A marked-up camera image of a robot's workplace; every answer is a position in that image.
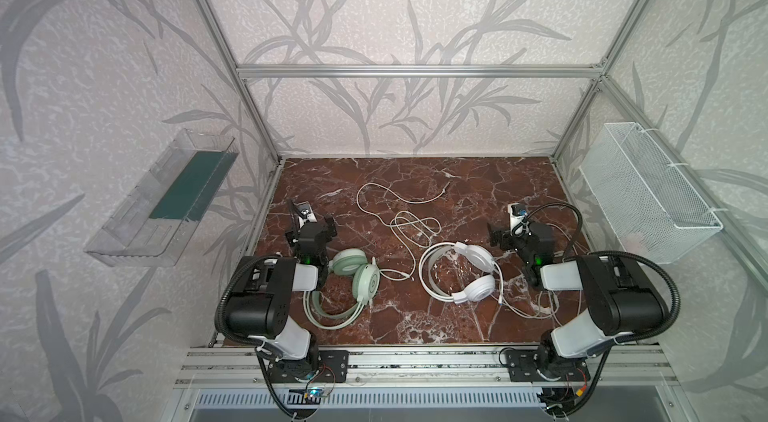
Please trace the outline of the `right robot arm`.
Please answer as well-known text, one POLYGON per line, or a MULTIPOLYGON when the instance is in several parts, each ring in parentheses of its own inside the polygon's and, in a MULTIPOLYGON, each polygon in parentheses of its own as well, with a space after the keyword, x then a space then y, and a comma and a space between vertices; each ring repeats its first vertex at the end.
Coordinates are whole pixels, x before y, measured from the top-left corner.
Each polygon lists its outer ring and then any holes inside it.
POLYGON ((681 312, 680 291, 658 264, 629 252, 593 251, 554 260, 554 235, 546 224, 489 228, 490 244, 514 251, 528 284, 540 291, 580 292, 586 309, 546 332, 534 361, 540 371, 575 365, 616 346, 654 338, 681 312))

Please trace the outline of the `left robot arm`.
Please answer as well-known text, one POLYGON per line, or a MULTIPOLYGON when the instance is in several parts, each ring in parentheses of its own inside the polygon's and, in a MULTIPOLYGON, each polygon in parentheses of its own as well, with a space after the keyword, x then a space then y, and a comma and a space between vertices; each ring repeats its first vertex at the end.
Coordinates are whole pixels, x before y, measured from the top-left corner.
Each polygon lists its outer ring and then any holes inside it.
POLYGON ((311 293, 327 280, 327 243, 337 235, 331 216, 296 223, 286 233, 290 256, 243 257, 224 289, 214 315, 216 330, 250 345, 275 367, 315 371, 316 337, 290 316, 292 294, 311 293))

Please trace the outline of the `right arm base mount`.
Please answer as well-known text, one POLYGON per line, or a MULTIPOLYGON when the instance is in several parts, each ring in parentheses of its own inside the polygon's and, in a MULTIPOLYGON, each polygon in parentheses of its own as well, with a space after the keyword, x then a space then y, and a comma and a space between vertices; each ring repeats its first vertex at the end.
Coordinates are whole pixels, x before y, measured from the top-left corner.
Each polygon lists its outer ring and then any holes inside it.
POLYGON ((584 382, 591 380, 583 358, 568 359, 538 350, 507 347, 501 350, 500 361, 507 369, 511 382, 584 382))

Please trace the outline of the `mint green headphones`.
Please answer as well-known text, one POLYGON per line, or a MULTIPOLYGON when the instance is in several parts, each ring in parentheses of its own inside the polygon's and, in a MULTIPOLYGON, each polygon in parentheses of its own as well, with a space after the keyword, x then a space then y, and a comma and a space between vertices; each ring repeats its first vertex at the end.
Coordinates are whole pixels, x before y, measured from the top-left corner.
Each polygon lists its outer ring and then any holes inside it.
POLYGON ((330 262, 331 271, 337 276, 351 278, 351 294, 355 304, 345 311, 330 314, 324 311, 320 302, 320 292, 305 292, 302 299, 303 309, 308 321, 322 330, 341 330, 352 325, 370 306, 378 292, 381 270, 375 257, 368 258, 358 248, 349 248, 338 252, 330 262))

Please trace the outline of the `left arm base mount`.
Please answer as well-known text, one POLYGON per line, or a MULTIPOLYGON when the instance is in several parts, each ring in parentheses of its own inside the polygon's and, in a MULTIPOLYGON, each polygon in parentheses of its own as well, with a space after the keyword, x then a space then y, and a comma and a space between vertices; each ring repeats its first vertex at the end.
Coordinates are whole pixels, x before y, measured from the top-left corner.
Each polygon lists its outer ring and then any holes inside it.
POLYGON ((343 383, 347 378, 350 352, 321 349, 302 360, 281 360, 267 365, 273 383, 313 382, 343 383))

